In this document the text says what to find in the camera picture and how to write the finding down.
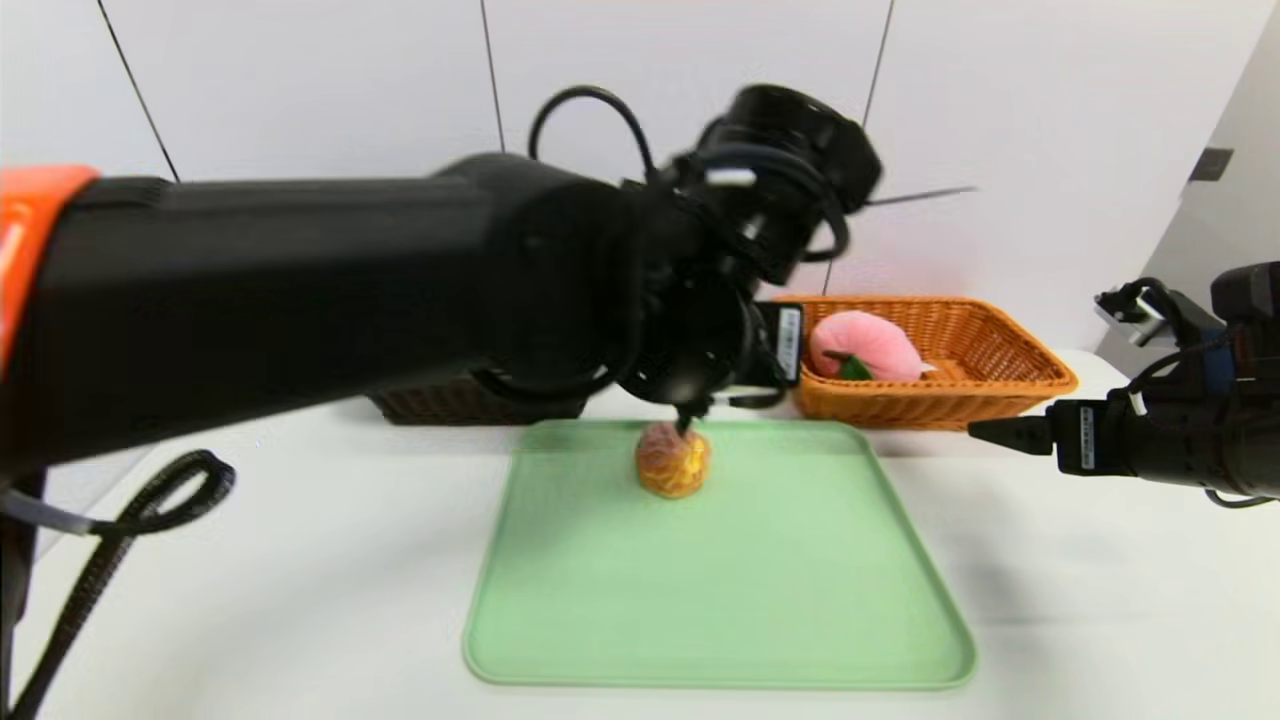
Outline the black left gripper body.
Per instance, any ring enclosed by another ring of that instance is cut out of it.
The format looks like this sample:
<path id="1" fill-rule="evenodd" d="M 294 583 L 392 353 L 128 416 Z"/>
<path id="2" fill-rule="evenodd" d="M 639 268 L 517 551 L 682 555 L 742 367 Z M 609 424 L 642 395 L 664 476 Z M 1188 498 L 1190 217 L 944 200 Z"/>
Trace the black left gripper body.
<path id="1" fill-rule="evenodd" d="M 728 401 L 785 401 L 803 368 L 804 309 L 800 304 L 753 301 L 748 345 L 726 391 Z"/>

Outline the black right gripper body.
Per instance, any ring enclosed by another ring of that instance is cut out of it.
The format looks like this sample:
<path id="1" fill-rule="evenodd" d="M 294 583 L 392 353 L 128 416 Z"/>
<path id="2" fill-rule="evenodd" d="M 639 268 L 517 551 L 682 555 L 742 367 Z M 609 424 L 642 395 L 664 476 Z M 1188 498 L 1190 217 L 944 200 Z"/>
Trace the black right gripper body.
<path id="1" fill-rule="evenodd" d="M 1076 477 L 1130 477 L 1172 486 L 1208 486 L 1211 448 L 1180 413 L 1138 413 L 1123 389 L 1105 398 L 1062 400 L 1046 411 L 1059 470 Z"/>

